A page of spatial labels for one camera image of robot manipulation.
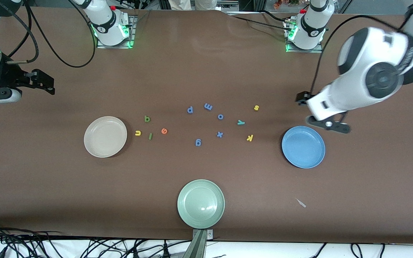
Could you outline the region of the person beige trousers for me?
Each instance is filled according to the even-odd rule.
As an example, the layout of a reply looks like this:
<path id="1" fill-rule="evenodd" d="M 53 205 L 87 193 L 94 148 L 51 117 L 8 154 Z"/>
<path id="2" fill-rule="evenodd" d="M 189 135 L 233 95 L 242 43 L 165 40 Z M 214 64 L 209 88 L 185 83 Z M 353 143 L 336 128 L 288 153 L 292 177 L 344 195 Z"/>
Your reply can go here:
<path id="1" fill-rule="evenodd" d="M 172 10 L 192 10 L 191 0 L 168 0 Z M 194 0 L 195 10 L 215 10 L 217 0 Z"/>

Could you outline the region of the blue plate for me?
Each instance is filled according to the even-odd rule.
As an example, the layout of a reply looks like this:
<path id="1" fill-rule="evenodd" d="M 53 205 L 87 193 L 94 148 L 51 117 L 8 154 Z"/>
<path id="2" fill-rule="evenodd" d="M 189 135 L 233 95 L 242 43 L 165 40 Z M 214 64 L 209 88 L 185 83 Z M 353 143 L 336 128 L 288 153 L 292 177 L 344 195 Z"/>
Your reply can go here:
<path id="1" fill-rule="evenodd" d="M 326 145 L 314 129 L 296 126 L 288 129 L 281 140 L 282 153 L 289 163 L 311 169 L 323 162 Z"/>

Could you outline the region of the beige plate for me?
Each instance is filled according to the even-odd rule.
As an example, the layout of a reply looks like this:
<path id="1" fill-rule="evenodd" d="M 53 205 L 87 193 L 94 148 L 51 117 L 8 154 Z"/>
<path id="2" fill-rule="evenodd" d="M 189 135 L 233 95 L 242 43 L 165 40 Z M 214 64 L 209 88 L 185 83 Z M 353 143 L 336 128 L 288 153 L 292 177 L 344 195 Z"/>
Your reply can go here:
<path id="1" fill-rule="evenodd" d="M 121 119 L 114 116 L 102 116 L 93 121 L 85 130 L 85 149 L 94 157 L 112 157 L 125 146 L 127 136 L 127 128 Z"/>

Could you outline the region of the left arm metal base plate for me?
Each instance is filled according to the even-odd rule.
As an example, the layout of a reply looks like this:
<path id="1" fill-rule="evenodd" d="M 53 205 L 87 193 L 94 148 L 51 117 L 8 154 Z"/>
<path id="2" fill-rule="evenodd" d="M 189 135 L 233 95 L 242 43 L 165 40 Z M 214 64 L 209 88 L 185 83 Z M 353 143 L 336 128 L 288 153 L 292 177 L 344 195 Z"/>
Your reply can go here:
<path id="1" fill-rule="evenodd" d="M 298 52 L 298 53 L 321 53 L 322 52 L 323 49 L 322 49 L 321 41 L 323 39 L 323 33 L 321 34 L 322 36 L 319 39 L 317 39 L 316 41 L 317 45 L 314 48 L 303 49 L 294 43 L 297 33 L 301 31 L 297 25 L 297 20 L 285 19 L 285 21 L 283 21 L 283 26 L 284 28 L 289 29 L 285 31 L 286 52 Z"/>

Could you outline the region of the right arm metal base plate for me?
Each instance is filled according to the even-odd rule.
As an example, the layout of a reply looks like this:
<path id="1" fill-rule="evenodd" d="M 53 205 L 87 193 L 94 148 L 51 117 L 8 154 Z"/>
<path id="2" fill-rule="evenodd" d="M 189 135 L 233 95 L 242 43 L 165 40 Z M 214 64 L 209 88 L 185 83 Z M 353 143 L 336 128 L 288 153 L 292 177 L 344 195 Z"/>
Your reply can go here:
<path id="1" fill-rule="evenodd" d="M 132 49 L 136 38 L 136 23 L 138 21 L 137 16 L 128 15 L 123 13 L 121 15 L 120 31 L 124 35 L 123 41 L 114 46 L 107 46 L 100 40 L 97 41 L 97 48 L 101 49 Z"/>

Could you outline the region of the green plate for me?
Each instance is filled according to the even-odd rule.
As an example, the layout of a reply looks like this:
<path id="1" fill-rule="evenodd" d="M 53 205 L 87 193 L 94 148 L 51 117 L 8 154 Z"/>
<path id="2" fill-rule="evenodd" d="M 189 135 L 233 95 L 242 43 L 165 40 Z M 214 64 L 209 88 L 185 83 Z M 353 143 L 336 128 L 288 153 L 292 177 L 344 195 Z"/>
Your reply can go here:
<path id="1" fill-rule="evenodd" d="M 223 216 L 225 197 L 213 181 L 192 180 L 180 191 L 177 212 L 185 224 L 203 230 L 212 228 Z"/>

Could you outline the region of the orange red decoration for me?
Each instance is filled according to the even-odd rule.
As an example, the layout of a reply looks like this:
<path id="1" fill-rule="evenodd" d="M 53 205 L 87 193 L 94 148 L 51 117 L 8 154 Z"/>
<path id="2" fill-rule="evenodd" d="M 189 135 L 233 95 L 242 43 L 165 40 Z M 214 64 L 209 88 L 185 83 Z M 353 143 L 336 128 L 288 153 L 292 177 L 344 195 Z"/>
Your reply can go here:
<path id="1" fill-rule="evenodd" d="M 278 10 L 282 5 L 283 6 L 297 6 L 300 5 L 301 0 L 275 0 L 273 3 L 274 10 Z"/>

